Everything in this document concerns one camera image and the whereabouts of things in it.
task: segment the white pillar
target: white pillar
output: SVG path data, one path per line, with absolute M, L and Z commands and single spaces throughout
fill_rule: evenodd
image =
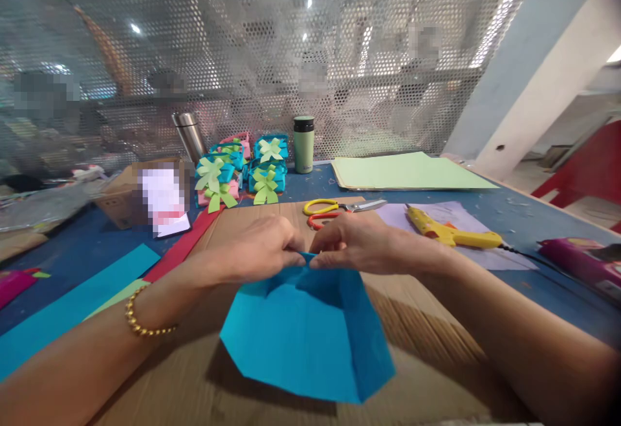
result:
M 444 151 L 504 179 L 621 45 L 620 5 L 525 0 Z

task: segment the scissor blade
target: scissor blade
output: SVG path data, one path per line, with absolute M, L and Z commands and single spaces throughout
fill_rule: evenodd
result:
M 387 203 L 386 200 L 369 200 L 366 202 L 354 203 L 354 204 L 347 205 L 347 206 L 349 206 L 349 209 L 351 211 L 357 212 L 357 211 L 369 211 L 371 209 L 376 209 L 376 208 L 379 208 L 380 206 L 383 206 L 386 203 Z

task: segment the blue table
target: blue table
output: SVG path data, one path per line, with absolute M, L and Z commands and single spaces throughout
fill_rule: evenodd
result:
M 547 204 L 506 187 L 473 191 L 350 192 L 338 187 L 329 164 L 316 165 L 307 175 L 291 172 L 281 202 L 335 197 L 384 198 L 390 203 L 438 203 L 458 200 L 473 216 L 501 234 L 514 248 L 536 254 L 537 241 L 556 237 L 585 237 L 602 244 L 616 236 Z M 245 198 L 241 206 L 251 206 Z M 198 209 L 193 206 L 193 220 Z M 61 295 L 98 273 L 141 243 L 163 255 L 179 237 L 154 239 L 148 230 L 120 231 L 96 207 L 89 206 L 51 234 L 40 247 L 4 269 L 41 268 L 52 275 L 41 279 L 0 310 L 0 334 L 19 324 Z M 551 312 L 617 347 L 621 346 L 621 311 L 567 277 L 544 266 L 538 271 L 501 271 L 495 274 L 511 287 Z

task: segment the cardboard box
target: cardboard box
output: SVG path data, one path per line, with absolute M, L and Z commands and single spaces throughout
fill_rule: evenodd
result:
M 306 224 L 304 204 L 226 209 L 191 255 L 234 240 L 256 218 L 269 214 L 287 217 L 302 232 L 308 249 L 315 232 Z M 381 220 L 374 211 L 356 214 Z M 470 334 L 420 282 L 410 276 L 362 277 L 397 369 L 364 405 L 298 397 L 244 378 L 219 339 L 239 288 L 230 284 L 206 293 L 171 344 L 163 345 L 127 380 L 93 423 L 413 426 L 532 419 Z
M 127 166 L 103 191 L 94 202 L 116 224 L 119 229 L 127 229 L 135 224 L 146 223 L 141 195 L 136 195 L 138 188 L 138 170 L 161 167 L 161 163 L 173 163 L 179 169 L 182 185 L 189 186 L 189 163 L 178 156 L 161 158 L 148 162 L 137 162 Z

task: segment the forearm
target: forearm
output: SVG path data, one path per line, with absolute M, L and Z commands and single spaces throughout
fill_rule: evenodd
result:
M 417 276 L 546 425 L 592 425 L 609 407 L 619 353 L 470 260 Z
M 206 292 L 181 271 L 168 274 L 136 298 L 141 325 L 165 328 L 178 323 Z M 125 319 L 126 302 L 86 320 L 0 385 L 0 424 L 65 426 L 91 419 L 165 340 L 134 334 Z

